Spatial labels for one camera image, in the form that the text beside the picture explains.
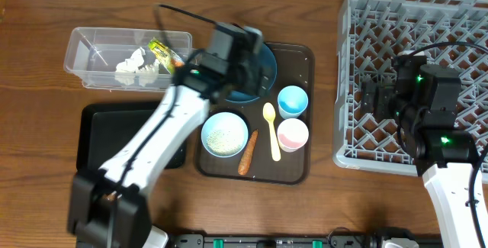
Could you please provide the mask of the green yellow snack wrapper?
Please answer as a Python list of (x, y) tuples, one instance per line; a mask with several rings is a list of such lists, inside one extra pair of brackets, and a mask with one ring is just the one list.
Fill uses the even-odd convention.
[(178, 67), (185, 64), (185, 61), (175, 51), (155, 37), (149, 41), (148, 48), (155, 54), (156, 59), (169, 74), (173, 74)]

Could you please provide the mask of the light blue plastic cup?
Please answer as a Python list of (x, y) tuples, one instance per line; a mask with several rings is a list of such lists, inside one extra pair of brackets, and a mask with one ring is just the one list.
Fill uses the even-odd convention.
[(308, 103), (307, 93), (299, 86), (289, 85), (278, 93), (278, 111), (283, 119), (298, 118)]

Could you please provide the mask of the white tissue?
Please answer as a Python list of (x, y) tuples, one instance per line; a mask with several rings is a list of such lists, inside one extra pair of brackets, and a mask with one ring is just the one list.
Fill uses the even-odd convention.
[(154, 83), (158, 78), (160, 62), (157, 59), (146, 61), (147, 57), (146, 51), (142, 47), (138, 48), (130, 58), (116, 65), (114, 78), (124, 85), (134, 84), (135, 79), (139, 80), (142, 87)]

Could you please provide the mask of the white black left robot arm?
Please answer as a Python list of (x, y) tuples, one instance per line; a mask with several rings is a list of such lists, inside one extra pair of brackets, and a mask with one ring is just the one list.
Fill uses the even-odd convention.
[(153, 225), (148, 197), (211, 104), (234, 90), (267, 93), (269, 77), (258, 62), (263, 45), (256, 28), (215, 23), (207, 48), (175, 70), (163, 100), (129, 143), (99, 169), (77, 171), (68, 232), (93, 247), (165, 247), (169, 236)]

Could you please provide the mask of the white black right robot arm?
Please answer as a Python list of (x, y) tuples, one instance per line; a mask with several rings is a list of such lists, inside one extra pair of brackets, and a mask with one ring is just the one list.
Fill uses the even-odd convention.
[(479, 151), (473, 136), (454, 125), (461, 92), (458, 71), (429, 63), (426, 50), (393, 58), (395, 83), (363, 83), (361, 112), (395, 120), (397, 141), (415, 160), (434, 205), (443, 246), (485, 247), (481, 166), (487, 151)]

